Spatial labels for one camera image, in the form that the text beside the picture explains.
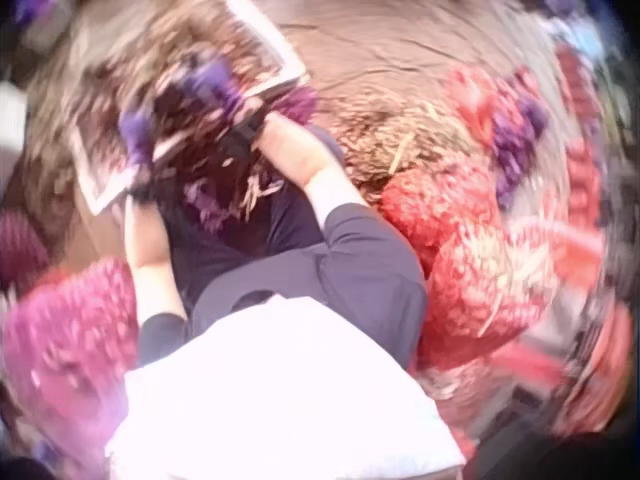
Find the gloved hand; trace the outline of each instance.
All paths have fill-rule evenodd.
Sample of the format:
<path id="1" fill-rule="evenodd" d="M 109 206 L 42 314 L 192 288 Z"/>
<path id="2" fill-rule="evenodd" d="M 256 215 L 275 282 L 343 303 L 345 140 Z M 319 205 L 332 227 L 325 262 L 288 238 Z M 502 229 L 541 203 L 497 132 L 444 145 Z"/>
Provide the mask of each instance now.
<path id="1" fill-rule="evenodd" d="M 155 117 L 149 94 L 136 92 L 120 113 L 118 129 L 127 146 L 127 166 L 153 165 Z"/>
<path id="2" fill-rule="evenodd" d="M 183 78 L 179 87 L 185 95 L 199 98 L 206 105 L 222 107 L 227 120 L 242 103 L 242 95 L 224 57 L 196 67 Z"/>

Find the person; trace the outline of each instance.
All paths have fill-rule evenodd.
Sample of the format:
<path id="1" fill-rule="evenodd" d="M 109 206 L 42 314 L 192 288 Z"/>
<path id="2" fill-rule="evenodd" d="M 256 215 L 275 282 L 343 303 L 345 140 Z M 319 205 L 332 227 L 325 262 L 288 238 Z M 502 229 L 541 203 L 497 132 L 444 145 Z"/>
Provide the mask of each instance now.
<path id="1" fill-rule="evenodd" d="M 259 111 L 220 60 L 181 88 L 233 125 Z M 142 169 L 149 112 L 138 99 L 120 119 Z M 287 180 L 265 258 L 126 199 L 140 331 L 129 413 L 106 449 L 111 478 L 457 478 L 464 458 L 406 372 L 427 302 L 416 256 L 326 133 L 275 112 L 257 132 L 252 147 Z"/>
<path id="2" fill-rule="evenodd" d="M 242 102 L 220 59 L 192 71 L 181 88 L 221 104 L 236 124 L 260 103 Z M 148 105 L 134 97 L 120 121 L 129 161 L 141 168 L 153 154 Z M 128 198 L 125 250 L 138 302 L 140 365 L 170 354 L 220 318 L 279 295 L 311 297 L 406 368 L 427 300 L 407 241 L 363 200 L 326 132 L 271 112 L 253 148 L 288 180 L 272 196 L 266 258 L 240 253 L 175 209 L 163 219 L 155 202 Z"/>

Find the red mesh bag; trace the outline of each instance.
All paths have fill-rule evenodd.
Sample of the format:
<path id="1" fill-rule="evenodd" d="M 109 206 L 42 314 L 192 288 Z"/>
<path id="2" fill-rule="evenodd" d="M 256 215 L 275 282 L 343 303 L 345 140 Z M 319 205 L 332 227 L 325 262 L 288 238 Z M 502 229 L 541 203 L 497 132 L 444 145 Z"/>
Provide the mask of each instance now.
<path id="1" fill-rule="evenodd" d="M 447 370 L 490 354 L 540 319 L 553 287 L 549 246 L 535 225 L 512 233 L 462 225 L 429 278 L 421 366 Z"/>
<path id="2" fill-rule="evenodd" d="M 500 222 L 488 169 L 465 157 L 450 163 L 438 173 L 420 168 L 399 173 L 380 199 L 380 211 L 407 237 L 427 272 L 438 248 L 465 219 Z"/>
<path id="3" fill-rule="evenodd" d="M 448 87 L 458 115 L 466 122 L 469 132 L 482 144 L 491 145 L 491 117 L 496 101 L 493 79 L 484 70 L 457 68 L 449 74 Z"/>
<path id="4" fill-rule="evenodd" d="M 61 452 L 101 464 L 127 414 L 124 373 L 135 366 L 136 302 L 129 267 L 95 264 L 31 292 L 6 318 L 3 360 L 17 402 Z"/>

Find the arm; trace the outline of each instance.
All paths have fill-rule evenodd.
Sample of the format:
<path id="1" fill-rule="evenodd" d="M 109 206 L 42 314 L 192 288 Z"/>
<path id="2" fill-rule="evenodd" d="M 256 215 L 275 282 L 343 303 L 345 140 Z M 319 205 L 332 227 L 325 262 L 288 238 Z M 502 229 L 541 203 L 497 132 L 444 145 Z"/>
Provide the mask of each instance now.
<path id="1" fill-rule="evenodd" d="M 277 112 L 265 119 L 255 145 L 311 202 L 320 228 L 340 205 L 367 205 L 331 152 L 306 128 Z"/>
<path id="2" fill-rule="evenodd" d="M 155 203 L 142 205 L 127 198 L 124 237 L 140 327 L 161 313 L 174 314 L 186 321 L 171 267 L 169 237 Z"/>
<path id="3" fill-rule="evenodd" d="M 138 177 L 152 165 L 154 116 L 149 95 L 135 92 L 120 115 L 119 130 L 128 163 Z M 124 243 L 136 292 L 138 364 L 165 357 L 186 339 L 186 319 L 171 266 L 167 230 L 155 203 L 126 200 Z"/>

